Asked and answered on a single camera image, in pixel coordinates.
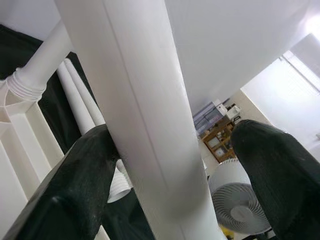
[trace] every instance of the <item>wooden cabinet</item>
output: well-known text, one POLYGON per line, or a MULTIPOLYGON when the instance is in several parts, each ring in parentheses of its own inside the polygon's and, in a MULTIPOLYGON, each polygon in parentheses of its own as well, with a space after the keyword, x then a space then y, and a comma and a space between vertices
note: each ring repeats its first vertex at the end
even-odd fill
POLYGON ((201 137, 219 163, 236 157, 230 140, 234 127, 234 123, 225 116, 201 137))

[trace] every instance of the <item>white column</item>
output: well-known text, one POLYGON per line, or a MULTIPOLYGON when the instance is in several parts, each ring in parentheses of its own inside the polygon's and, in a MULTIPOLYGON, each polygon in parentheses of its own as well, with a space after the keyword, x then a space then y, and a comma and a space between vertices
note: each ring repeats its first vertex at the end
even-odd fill
POLYGON ((55 0, 158 240, 222 240, 163 0, 55 0))

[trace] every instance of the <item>white ceiling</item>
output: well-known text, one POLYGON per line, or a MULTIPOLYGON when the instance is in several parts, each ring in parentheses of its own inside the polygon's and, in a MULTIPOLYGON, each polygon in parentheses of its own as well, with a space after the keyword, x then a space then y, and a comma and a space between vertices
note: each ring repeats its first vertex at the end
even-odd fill
MULTIPOLYGON (((193 113, 224 101, 305 35, 318 0, 165 0, 193 113)), ((54 0, 1 0, 0 23, 45 39, 54 0)))

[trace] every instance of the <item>white rod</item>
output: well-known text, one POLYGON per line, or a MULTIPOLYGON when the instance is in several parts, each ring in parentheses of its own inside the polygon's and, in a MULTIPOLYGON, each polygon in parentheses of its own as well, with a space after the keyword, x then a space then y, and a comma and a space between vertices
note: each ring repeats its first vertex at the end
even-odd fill
POLYGON ((94 99, 90 95, 87 87, 85 86, 84 82, 80 78, 80 76, 79 76, 77 70, 75 69, 74 65, 72 64, 72 62, 68 58, 66 58, 64 60, 64 64, 65 64, 66 68, 68 69, 68 72, 70 73, 72 80, 73 80, 86 108, 88 109, 94 124, 96 126, 106 124, 104 117, 101 114, 100 109, 98 108, 96 102, 94 101, 94 99))
POLYGON ((28 63, 19 71, 26 86, 45 89, 52 74, 72 49, 62 21, 51 31, 28 63))
POLYGON ((24 100, 39 100, 49 78, 71 49, 68 33, 60 21, 28 63, 7 78, 9 89, 24 100))
POLYGON ((55 0, 157 240, 222 240, 164 0, 55 0))
POLYGON ((81 134, 84 135, 96 125, 92 120, 86 105, 82 100, 74 82, 72 81, 72 78, 63 61, 58 67, 57 73, 79 130, 81 134))

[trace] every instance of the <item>wooden shelf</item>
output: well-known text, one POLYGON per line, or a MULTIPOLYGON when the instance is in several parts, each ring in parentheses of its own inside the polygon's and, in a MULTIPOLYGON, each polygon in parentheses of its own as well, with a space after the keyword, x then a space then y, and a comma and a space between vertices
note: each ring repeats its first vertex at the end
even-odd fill
POLYGON ((219 163, 227 160, 228 158, 235 158, 236 155, 234 153, 234 150, 232 148, 227 149, 226 147, 226 143, 230 141, 230 136, 231 136, 231 132, 234 128, 234 123, 231 122, 226 116, 221 119, 209 132, 207 132, 205 134, 205 136, 203 136, 201 138, 201 140, 204 142, 204 144, 207 146, 207 148, 210 150, 210 152, 213 154, 213 156, 217 159, 217 161, 219 163), (224 134, 226 136, 225 139, 221 142, 219 142, 217 145, 210 147, 209 142, 214 139, 214 138, 218 138, 218 134, 224 134), (222 150, 226 151, 222 156, 218 156, 216 154, 216 151, 222 148, 222 150))

